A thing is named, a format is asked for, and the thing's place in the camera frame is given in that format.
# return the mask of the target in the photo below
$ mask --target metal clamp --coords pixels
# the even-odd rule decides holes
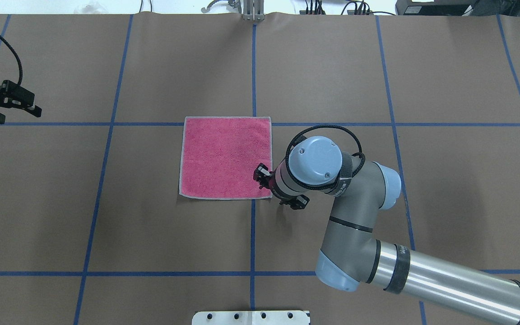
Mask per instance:
[[[242,0],[242,18],[247,21],[264,20],[264,0]]]

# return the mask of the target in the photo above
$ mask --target round blue joint cover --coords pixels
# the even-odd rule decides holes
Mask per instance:
[[[316,276],[327,286],[338,290],[353,292],[358,288],[359,282],[344,273],[336,264],[332,263],[322,251],[318,255],[316,264]]]
[[[288,157],[290,171],[302,183],[323,185],[333,181],[342,167],[340,148],[325,136],[300,142]]]

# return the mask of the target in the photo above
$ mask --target folded towel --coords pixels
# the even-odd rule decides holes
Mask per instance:
[[[272,197],[252,179],[259,163],[272,167],[270,117],[186,117],[180,195],[205,200]]]

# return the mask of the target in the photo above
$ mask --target white label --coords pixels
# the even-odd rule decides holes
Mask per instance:
[[[419,13],[419,12],[421,12],[421,8],[422,8],[422,6],[407,7],[407,9],[404,13]]]

